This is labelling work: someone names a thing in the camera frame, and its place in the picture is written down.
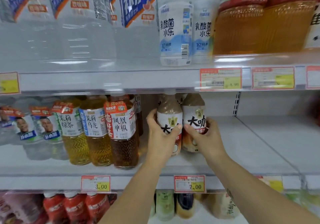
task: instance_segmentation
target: forearm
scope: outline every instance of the forearm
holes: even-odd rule
[[[99,224],[147,224],[161,168],[145,161]]]
[[[250,224],[308,223],[320,220],[254,177],[229,156],[208,161]]]

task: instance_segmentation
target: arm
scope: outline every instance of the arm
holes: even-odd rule
[[[207,123],[210,127],[205,135],[200,135],[190,125],[184,127],[250,224],[320,223],[317,216],[288,200],[233,161],[224,149],[217,123],[211,119]]]
[[[159,176],[174,150],[182,125],[166,135],[155,121],[157,110],[147,117],[149,125],[146,161],[130,180],[123,194],[114,202],[99,224],[147,224]]]

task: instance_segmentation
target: person's left hand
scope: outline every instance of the person's left hand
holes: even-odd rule
[[[182,125],[174,127],[170,134],[166,135],[157,124],[157,109],[152,110],[146,117],[149,126],[149,141],[146,161],[155,163],[161,168],[165,167],[174,150],[174,143],[180,134]]]

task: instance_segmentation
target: yellow price label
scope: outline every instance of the yellow price label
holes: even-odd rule
[[[223,89],[241,89],[241,77],[225,77]]]
[[[205,192],[205,183],[204,182],[191,182],[192,192]]]
[[[0,94],[21,93],[17,72],[0,73]]]
[[[269,185],[278,192],[282,192],[284,190],[283,183],[280,180],[269,180]]]
[[[96,189],[100,192],[110,192],[110,182],[98,182]]]
[[[277,88],[294,88],[294,75],[276,75],[275,85]]]

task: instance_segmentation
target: price tag holder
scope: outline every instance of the price tag holder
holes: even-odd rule
[[[175,193],[206,193],[205,175],[175,175],[174,176]]]
[[[294,89],[294,67],[254,67],[251,72],[253,89]]]
[[[81,191],[110,192],[110,175],[81,176]]]
[[[320,66],[310,65],[306,67],[306,88],[320,89]]]
[[[242,68],[200,69],[201,91],[242,89]]]
[[[283,192],[282,176],[257,176],[259,180],[278,192]]]
[[[0,95],[21,93],[17,72],[0,73]]]

